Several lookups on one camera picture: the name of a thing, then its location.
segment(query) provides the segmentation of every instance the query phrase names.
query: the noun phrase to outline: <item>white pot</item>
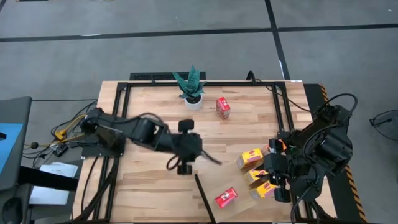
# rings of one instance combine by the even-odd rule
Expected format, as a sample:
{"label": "white pot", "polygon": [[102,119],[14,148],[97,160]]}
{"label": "white pot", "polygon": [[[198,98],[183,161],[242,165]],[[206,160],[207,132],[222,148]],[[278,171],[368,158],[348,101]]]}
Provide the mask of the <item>white pot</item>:
{"label": "white pot", "polygon": [[185,107],[187,107],[188,110],[200,110],[202,104],[203,104],[203,94],[200,94],[200,101],[198,103],[189,103],[187,99],[184,99],[185,102]]}

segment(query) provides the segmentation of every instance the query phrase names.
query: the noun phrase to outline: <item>blue object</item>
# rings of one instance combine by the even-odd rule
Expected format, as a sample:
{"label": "blue object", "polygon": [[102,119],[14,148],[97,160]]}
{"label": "blue object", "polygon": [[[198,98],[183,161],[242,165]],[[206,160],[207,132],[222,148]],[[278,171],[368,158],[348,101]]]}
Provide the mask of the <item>blue object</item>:
{"label": "blue object", "polygon": [[7,135],[5,140],[0,141],[0,173],[17,141],[22,125],[23,124],[0,123],[0,133]]}

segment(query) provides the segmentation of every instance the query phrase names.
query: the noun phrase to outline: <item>yellow box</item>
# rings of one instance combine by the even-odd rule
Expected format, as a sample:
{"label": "yellow box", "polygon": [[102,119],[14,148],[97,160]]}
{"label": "yellow box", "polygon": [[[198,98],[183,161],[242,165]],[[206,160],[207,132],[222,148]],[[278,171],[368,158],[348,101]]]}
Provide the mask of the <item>yellow box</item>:
{"label": "yellow box", "polygon": [[245,181],[251,185],[253,184],[255,181],[259,180],[260,178],[256,177],[257,175],[267,175],[268,172],[265,170],[249,170],[249,172],[245,173],[243,175],[243,178],[245,179]]}
{"label": "yellow box", "polygon": [[236,161],[239,169],[248,167],[255,162],[261,160],[263,157],[260,149],[254,149],[248,152],[244,152],[239,156],[239,159]]}
{"label": "yellow box", "polygon": [[265,198],[272,194],[277,186],[272,185],[269,180],[255,189],[250,190],[250,195],[254,199]]}

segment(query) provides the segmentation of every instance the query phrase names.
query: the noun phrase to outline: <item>white paper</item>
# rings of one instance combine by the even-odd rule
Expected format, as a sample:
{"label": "white paper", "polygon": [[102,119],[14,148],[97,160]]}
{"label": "white paper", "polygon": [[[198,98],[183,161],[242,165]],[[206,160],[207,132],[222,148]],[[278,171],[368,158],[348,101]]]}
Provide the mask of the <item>white paper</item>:
{"label": "white paper", "polygon": [[[42,165],[40,167],[41,171],[65,177],[74,177],[77,169],[77,166],[63,164],[61,162],[53,162],[50,165]],[[55,190],[47,187],[35,186],[30,195],[29,203],[31,205],[65,205],[68,196],[69,191],[67,190]]]}

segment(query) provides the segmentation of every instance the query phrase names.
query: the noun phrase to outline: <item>potted plant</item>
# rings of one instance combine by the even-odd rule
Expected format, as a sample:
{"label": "potted plant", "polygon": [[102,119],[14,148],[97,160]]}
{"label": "potted plant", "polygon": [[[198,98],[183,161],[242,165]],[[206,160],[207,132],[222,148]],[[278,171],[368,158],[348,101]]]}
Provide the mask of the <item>potted plant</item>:
{"label": "potted plant", "polygon": [[192,65],[188,74],[188,80],[184,80],[177,72],[173,72],[178,87],[183,92],[180,97],[184,99],[188,110],[199,110],[203,104],[203,85],[206,82],[200,82],[200,70],[195,70]]}

